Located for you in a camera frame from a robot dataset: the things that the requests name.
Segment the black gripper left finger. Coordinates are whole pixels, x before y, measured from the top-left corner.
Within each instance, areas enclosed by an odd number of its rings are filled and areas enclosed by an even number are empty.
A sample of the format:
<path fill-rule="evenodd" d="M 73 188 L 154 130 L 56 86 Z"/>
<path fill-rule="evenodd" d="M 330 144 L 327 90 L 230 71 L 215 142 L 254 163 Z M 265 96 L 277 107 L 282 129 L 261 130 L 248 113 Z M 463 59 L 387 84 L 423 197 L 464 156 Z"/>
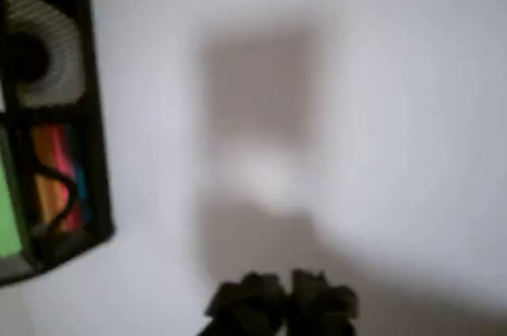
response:
<path fill-rule="evenodd" d="M 279 333 L 288 307 L 288 294 L 275 273 L 250 272 L 240 281 L 221 283 L 204 314 L 201 335 L 259 335 Z"/>

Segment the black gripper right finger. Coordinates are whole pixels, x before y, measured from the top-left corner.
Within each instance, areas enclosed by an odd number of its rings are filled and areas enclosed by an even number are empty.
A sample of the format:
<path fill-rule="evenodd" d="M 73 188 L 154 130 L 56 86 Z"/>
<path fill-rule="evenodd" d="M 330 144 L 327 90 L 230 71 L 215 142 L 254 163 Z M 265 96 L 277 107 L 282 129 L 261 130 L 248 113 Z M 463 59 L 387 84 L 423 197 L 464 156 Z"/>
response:
<path fill-rule="evenodd" d="M 359 299 L 347 285 L 332 285 L 323 272 L 292 271 L 291 334 L 353 336 Z"/>

